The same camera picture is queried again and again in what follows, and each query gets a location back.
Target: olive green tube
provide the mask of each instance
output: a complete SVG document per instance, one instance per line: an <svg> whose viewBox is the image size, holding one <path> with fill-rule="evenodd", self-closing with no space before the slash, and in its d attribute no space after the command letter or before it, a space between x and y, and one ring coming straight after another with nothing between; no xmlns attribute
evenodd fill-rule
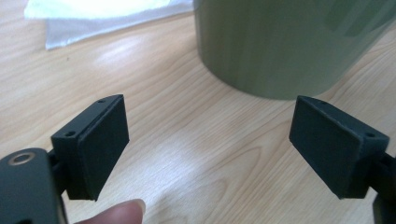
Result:
<svg viewBox="0 0 396 224"><path fill-rule="evenodd" d="M295 99L329 89L385 33L396 0L194 0L206 67L240 91Z"/></svg>

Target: fingernail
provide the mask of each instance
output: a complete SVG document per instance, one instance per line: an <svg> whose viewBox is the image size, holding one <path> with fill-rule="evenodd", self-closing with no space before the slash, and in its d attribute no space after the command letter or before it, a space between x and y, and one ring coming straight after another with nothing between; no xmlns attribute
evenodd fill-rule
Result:
<svg viewBox="0 0 396 224"><path fill-rule="evenodd" d="M146 213L146 204L143 200L141 199L133 199L133 202L139 204L139 207L142 209L143 215Z"/></svg>

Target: black plastic block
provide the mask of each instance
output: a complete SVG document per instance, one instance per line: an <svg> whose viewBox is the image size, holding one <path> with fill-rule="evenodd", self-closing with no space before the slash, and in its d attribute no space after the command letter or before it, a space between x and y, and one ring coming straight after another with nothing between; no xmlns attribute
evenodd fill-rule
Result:
<svg viewBox="0 0 396 224"><path fill-rule="evenodd" d="M389 138L330 104L299 96L290 141L341 199L364 198L367 173Z"/></svg>
<svg viewBox="0 0 396 224"><path fill-rule="evenodd" d="M122 95L97 101L51 137L57 159L66 164L70 199L97 200L129 142Z"/></svg>
<svg viewBox="0 0 396 224"><path fill-rule="evenodd" d="M27 148L0 160L0 223L67 223L47 151Z"/></svg>

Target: white paper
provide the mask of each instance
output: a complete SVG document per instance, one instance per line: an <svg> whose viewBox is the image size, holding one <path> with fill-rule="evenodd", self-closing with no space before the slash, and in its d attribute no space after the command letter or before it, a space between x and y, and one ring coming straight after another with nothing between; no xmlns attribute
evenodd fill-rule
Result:
<svg viewBox="0 0 396 224"><path fill-rule="evenodd" d="M180 0L30 0L26 18L105 19L129 16L145 10L169 7Z"/></svg>
<svg viewBox="0 0 396 224"><path fill-rule="evenodd" d="M192 10L192 0L30 0L24 15L47 20L46 49L54 49Z"/></svg>

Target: light wood desk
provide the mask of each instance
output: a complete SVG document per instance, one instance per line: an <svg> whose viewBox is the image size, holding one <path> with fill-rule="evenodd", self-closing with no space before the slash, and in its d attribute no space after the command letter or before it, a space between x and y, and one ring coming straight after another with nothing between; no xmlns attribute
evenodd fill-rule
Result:
<svg viewBox="0 0 396 224"><path fill-rule="evenodd" d="M44 50L26 0L0 2L0 157L50 150L50 136L95 100L125 95L131 142L97 203L68 201L69 221L133 198L144 223L373 223L365 200L339 201L288 139L292 101L261 99L201 63L192 13ZM391 138L396 154L396 29L318 96Z"/></svg>

